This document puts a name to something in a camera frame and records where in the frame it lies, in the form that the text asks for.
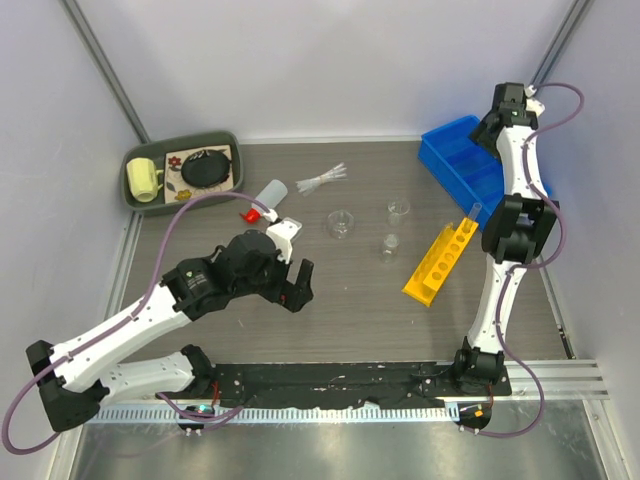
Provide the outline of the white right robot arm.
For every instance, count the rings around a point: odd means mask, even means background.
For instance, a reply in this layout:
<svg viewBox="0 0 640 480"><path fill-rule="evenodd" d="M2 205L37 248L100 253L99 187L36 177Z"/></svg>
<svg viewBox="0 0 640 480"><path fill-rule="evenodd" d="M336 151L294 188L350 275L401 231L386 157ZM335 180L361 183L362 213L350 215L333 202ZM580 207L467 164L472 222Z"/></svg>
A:
<svg viewBox="0 0 640 480"><path fill-rule="evenodd" d="M504 195L483 229L481 246L487 254L483 293L451 371L453 386L465 395L483 395L501 382L506 330L517 290L557 220L558 205L550 202L538 166L536 132L543 111L533 88L500 83L489 112L470 135L500 161Z"/></svg>

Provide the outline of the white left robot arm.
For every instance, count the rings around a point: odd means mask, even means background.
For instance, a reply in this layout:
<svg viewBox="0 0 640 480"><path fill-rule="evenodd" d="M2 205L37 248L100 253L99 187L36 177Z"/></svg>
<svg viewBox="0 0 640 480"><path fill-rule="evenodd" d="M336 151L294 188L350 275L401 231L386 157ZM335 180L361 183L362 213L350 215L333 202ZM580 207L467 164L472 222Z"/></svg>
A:
<svg viewBox="0 0 640 480"><path fill-rule="evenodd" d="M71 430L102 407L155 392L205 397L213 385L210 361L187 346L162 359L126 364L124 358L152 340L237 298L259 295L290 312L313 298L313 263L303 260L295 282L287 279L300 226L286 219L266 231L250 229L208 257L179 262L149 297L67 342L39 340L26 355L54 432Z"/></svg>

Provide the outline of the yellow test tube rack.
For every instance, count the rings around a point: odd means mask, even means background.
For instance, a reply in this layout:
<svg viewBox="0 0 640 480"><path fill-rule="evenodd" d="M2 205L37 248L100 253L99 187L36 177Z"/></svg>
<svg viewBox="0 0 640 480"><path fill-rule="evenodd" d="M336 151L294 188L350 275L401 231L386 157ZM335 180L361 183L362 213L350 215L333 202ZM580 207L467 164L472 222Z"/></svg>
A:
<svg viewBox="0 0 640 480"><path fill-rule="evenodd" d="M402 292L430 307L469 245L478 223L469 217L457 227L447 224L408 279Z"/></svg>

